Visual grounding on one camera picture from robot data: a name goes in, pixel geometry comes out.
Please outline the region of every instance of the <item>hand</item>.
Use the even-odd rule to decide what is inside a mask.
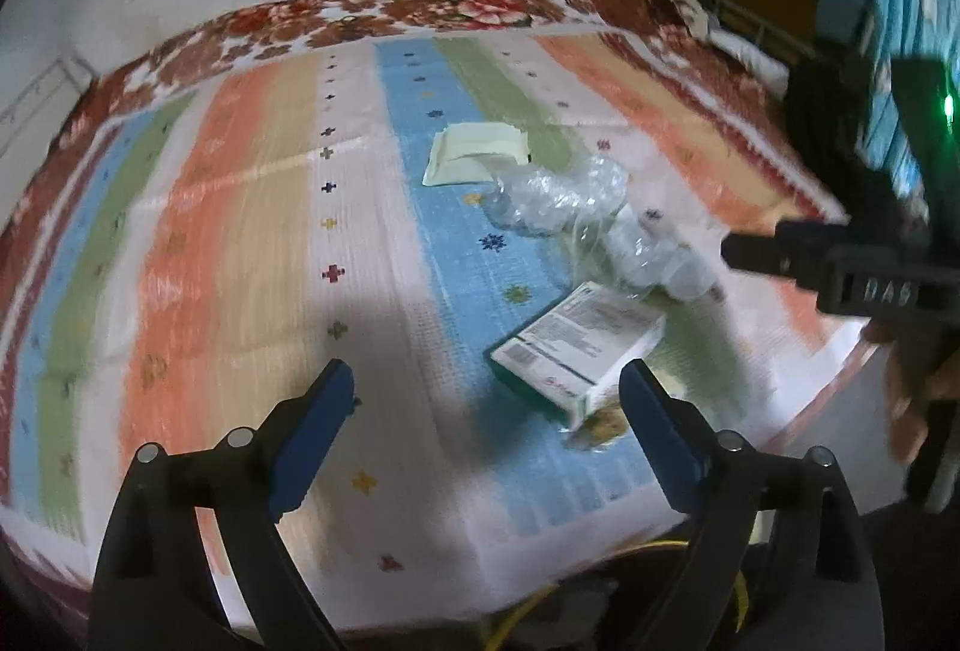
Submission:
[[[904,372],[901,369],[896,342],[890,331],[878,320],[871,320],[861,334],[873,344],[891,344],[890,357],[884,376],[884,390],[889,416],[890,452],[904,464],[917,458],[923,441],[926,440],[926,421],[910,410],[910,397],[906,392]],[[933,400],[960,400],[960,350],[950,355],[926,380],[925,398]]]

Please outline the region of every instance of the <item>striped blanket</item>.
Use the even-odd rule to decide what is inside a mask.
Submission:
[[[648,2],[632,19],[656,17]],[[765,442],[856,343],[811,296],[724,269],[730,229],[840,212],[752,81],[682,23],[429,0],[359,25],[351,4],[242,10],[131,64],[21,200],[0,244],[0,524],[44,577],[88,587],[138,445],[209,448],[332,357],[359,406],[280,531],[338,627],[497,609],[675,520],[632,437],[565,448],[485,364],[570,278],[549,240],[491,226],[477,186],[419,185],[452,122],[510,122],[557,170],[613,156],[635,209],[707,259],[709,296],[652,299],[668,327],[650,363],[714,424]],[[296,28],[285,44],[279,26]],[[200,526],[227,612],[250,623]]]

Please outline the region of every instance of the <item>plastic bag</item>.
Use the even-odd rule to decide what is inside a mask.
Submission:
[[[627,172],[609,158],[583,158],[564,173],[491,164],[496,187],[483,197],[503,229],[568,240],[576,282],[594,279],[637,296],[656,285],[693,301],[714,282],[707,265],[672,237],[656,236],[627,205]]]

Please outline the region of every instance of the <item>dark blue star motif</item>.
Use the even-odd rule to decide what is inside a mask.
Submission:
[[[480,239],[480,244],[483,245],[484,250],[495,250],[497,253],[507,247],[503,234],[488,234]]]

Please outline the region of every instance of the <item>silver screw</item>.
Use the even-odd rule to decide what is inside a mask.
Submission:
[[[743,449],[743,438],[730,429],[717,432],[717,443],[720,443],[720,448],[730,453],[737,453],[738,450]]]
[[[147,443],[136,450],[136,459],[141,464],[150,464],[159,454],[160,447],[156,443]]]
[[[230,431],[229,435],[227,435],[227,445],[231,448],[243,448],[244,445],[249,445],[252,440],[253,429],[250,429],[248,426],[240,426]]]
[[[814,445],[808,450],[808,455],[813,459],[814,464],[819,464],[821,467],[832,467],[833,462],[836,461],[830,449],[822,445]]]

